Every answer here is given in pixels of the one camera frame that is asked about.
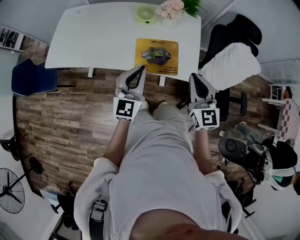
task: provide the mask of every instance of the white pillow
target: white pillow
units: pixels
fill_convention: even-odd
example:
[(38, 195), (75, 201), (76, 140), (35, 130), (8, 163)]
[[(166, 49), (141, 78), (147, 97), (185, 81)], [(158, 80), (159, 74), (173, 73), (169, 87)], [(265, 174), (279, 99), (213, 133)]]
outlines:
[(261, 72), (261, 66), (243, 43), (231, 43), (198, 71), (217, 90), (230, 88)]

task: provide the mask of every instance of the checkered cloth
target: checkered cloth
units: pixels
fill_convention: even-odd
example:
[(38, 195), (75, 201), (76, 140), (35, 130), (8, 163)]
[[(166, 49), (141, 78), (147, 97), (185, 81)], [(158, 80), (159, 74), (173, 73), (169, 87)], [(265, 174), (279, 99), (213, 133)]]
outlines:
[(285, 142), (292, 138), (296, 140), (300, 124), (300, 107), (291, 99), (285, 99), (283, 104), (282, 121), (277, 139)]

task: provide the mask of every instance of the white table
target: white table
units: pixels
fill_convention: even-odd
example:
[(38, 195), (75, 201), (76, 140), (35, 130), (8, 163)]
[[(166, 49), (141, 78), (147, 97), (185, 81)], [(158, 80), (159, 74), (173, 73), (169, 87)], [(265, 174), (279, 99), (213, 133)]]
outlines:
[(138, 3), (109, 2), (67, 9), (50, 44), (46, 68), (107, 68), (129, 70), (135, 64), (137, 38), (179, 44), (178, 75), (162, 75), (188, 82), (197, 73), (201, 18), (184, 14), (175, 28), (156, 22), (134, 21)]

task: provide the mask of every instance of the sleeve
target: sleeve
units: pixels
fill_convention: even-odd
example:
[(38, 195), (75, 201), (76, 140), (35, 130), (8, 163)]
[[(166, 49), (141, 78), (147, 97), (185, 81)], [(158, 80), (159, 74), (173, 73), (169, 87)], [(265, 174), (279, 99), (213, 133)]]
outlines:
[[(231, 232), (233, 232), (239, 225), (240, 219), (242, 217), (243, 209), (239, 200), (234, 195), (231, 188), (228, 186), (224, 173), (220, 170), (215, 171), (213, 173), (207, 174), (206, 178), (208, 181), (212, 183), (212, 185), (216, 188), (218, 195), (221, 200), (221, 204), (228, 202), (230, 205), (230, 216), (232, 219), (231, 222)], [(223, 231), (227, 231), (229, 221), (226, 222), (225, 229)]]
[(79, 188), (74, 203), (74, 219), (84, 235), (90, 235), (91, 207), (96, 200), (99, 200), (102, 186), (108, 184), (118, 171), (119, 169), (107, 158), (98, 158), (87, 179)]

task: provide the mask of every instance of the fan blade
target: fan blade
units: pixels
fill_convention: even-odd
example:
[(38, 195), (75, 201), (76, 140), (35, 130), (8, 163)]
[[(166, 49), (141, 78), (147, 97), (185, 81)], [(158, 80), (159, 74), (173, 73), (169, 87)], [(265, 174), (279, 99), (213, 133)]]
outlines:
[(7, 186), (9, 187), (9, 173), (7, 173)]
[(3, 197), (3, 196), (5, 196), (5, 195), (6, 195), (6, 192), (1, 193), (0, 194), (0, 198)]
[(22, 204), (22, 202), (19, 200), (19, 199), (17, 199), (17, 197), (15, 196), (15, 195), (13, 195), (13, 194), (10, 194), (17, 202), (19, 202), (20, 204)]
[(14, 187), (19, 181), (21, 181), (20, 178), (18, 178), (18, 179), (10, 186), (10, 189), (13, 189), (13, 187)]

